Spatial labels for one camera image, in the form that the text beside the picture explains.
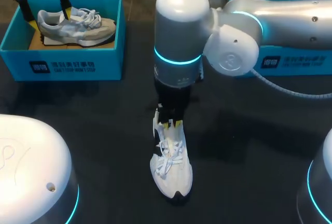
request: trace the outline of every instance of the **glowing blue ring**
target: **glowing blue ring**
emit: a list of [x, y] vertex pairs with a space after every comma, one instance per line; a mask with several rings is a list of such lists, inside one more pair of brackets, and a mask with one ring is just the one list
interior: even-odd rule
[[69, 217], [68, 221], [65, 224], [68, 224], [72, 220], [72, 218], [73, 218], [73, 216], [75, 214], [77, 205], [78, 205], [78, 198], [79, 198], [79, 186], [77, 185], [77, 199], [76, 199], [76, 204], [75, 204], [75, 207], [73, 209], [73, 212], [72, 212], [71, 216]]
[[162, 59], [164, 62], [171, 63], [171, 64], [175, 64], [175, 65], [187, 65], [187, 64], [190, 64], [190, 63], [193, 63], [193, 62], [197, 61], [197, 60], [200, 59], [201, 56], [202, 56], [202, 55], [200, 54], [200, 55], [199, 55], [198, 57], [196, 57], [195, 59], [190, 60], [190, 61], [186, 61], [186, 62], [174, 62], [174, 61], [171, 61], [171, 60], [168, 60], [168, 59], [162, 57], [162, 56], [158, 53], [158, 51], [156, 50], [156, 47], [155, 47], [155, 53], [156, 53], [157, 57], [159, 57], [160, 59]]
[[252, 19], [254, 19], [260, 26], [261, 28], [261, 33], [263, 34], [264, 33], [264, 30], [263, 30], [263, 25], [261, 24], [261, 22], [257, 19], [257, 17], [255, 17], [254, 15], [248, 13], [248, 12], [245, 12], [245, 11], [234, 11], [233, 13], [235, 14], [243, 14], [243, 15], [246, 15], [248, 17], [251, 17]]
[[311, 198], [311, 201], [313, 203], [313, 205], [315, 205], [317, 211], [321, 214], [321, 216], [327, 221], [328, 224], [332, 224], [331, 221], [329, 221], [329, 219], [327, 219], [327, 217], [323, 214], [323, 212], [320, 210], [320, 208], [317, 206], [315, 200], [313, 199], [313, 196], [311, 194], [311, 190], [310, 190], [310, 186], [309, 186], [309, 172], [310, 172], [310, 168], [311, 168], [311, 165], [312, 165], [312, 162], [309, 166], [309, 169], [308, 169], [308, 176], [307, 176], [307, 185], [308, 185], [308, 192], [309, 192], [309, 195], [310, 195], [310, 198]]

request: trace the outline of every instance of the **white sneaker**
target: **white sneaker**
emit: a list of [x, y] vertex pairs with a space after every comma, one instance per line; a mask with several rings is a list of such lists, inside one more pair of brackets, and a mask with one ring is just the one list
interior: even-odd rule
[[158, 123], [158, 110], [153, 119], [155, 150], [150, 169], [159, 190], [168, 198], [180, 200], [192, 186], [192, 168], [189, 163], [182, 121], [175, 127], [170, 120], [168, 128]]
[[79, 44], [92, 47], [110, 43], [115, 38], [116, 25], [113, 20], [101, 18], [95, 10], [72, 7], [70, 20], [63, 12], [38, 13], [38, 27], [44, 36], [44, 45]]

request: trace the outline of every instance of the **white shoelace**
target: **white shoelace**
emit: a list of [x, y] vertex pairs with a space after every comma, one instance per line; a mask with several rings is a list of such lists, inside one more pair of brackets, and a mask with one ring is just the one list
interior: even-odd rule
[[182, 141], [180, 142], [172, 142], [172, 152], [170, 152], [170, 148], [166, 139], [163, 139], [159, 142], [160, 151], [162, 157], [158, 159], [158, 167], [156, 168], [156, 172], [159, 176], [166, 175], [170, 170], [172, 165], [182, 163], [183, 157], [183, 147]]
[[82, 21], [76, 22], [77, 24], [84, 24], [91, 28], [99, 27], [102, 21], [101, 16], [98, 14], [99, 12], [95, 12], [95, 10], [89, 10], [85, 8], [78, 9], [78, 12], [82, 14]]

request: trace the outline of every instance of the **black table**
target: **black table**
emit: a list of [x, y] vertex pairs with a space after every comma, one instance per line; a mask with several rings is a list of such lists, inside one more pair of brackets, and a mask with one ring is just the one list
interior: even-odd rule
[[[3, 35], [7, 26], [0, 27]], [[332, 101], [290, 97], [205, 64], [184, 120], [192, 194], [174, 207], [149, 169], [153, 27], [128, 23], [122, 81], [16, 83], [0, 61], [1, 113], [41, 120], [69, 146], [79, 223], [296, 223], [296, 191], [332, 127]], [[330, 76], [270, 79], [306, 93], [332, 91]]]

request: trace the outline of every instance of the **cyan cardboard box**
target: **cyan cardboard box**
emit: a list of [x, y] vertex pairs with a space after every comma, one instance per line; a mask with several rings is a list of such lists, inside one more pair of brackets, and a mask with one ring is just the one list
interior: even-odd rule
[[254, 68], [263, 76], [331, 75], [331, 50], [304, 50], [261, 46]]
[[[35, 30], [16, 10], [0, 46], [0, 55], [16, 81], [120, 80], [126, 20], [122, 0], [70, 0], [75, 8], [96, 10], [116, 21], [113, 48], [29, 50]], [[60, 0], [28, 0], [37, 19], [40, 10], [61, 11]]]

